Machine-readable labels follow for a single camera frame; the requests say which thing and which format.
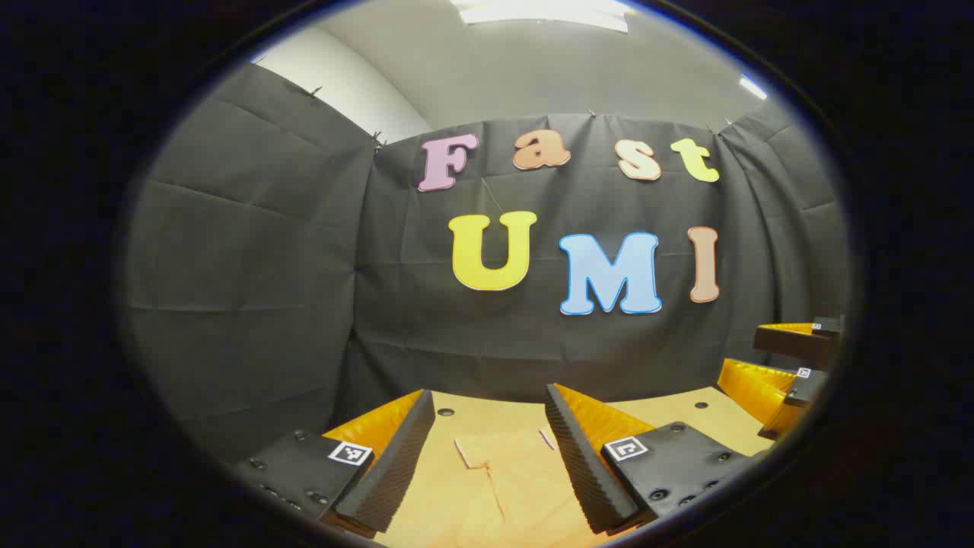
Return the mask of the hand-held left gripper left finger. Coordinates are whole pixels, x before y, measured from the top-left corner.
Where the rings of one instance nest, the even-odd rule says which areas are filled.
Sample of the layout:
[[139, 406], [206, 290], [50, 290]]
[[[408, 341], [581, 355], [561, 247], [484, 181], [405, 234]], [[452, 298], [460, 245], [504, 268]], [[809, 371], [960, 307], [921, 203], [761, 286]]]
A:
[[324, 433], [295, 429], [231, 468], [290, 513], [370, 538], [392, 524], [434, 419], [434, 395], [416, 390]]

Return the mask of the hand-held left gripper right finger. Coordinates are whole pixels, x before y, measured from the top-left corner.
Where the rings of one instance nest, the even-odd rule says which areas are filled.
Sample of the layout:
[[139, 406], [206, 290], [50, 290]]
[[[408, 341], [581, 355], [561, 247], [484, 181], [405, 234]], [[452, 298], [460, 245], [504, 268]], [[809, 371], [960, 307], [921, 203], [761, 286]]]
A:
[[713, 387], [605, 403], [550, 383], [545, 413], [594, 533], [691, 508], [768, 450], [757, 420]]

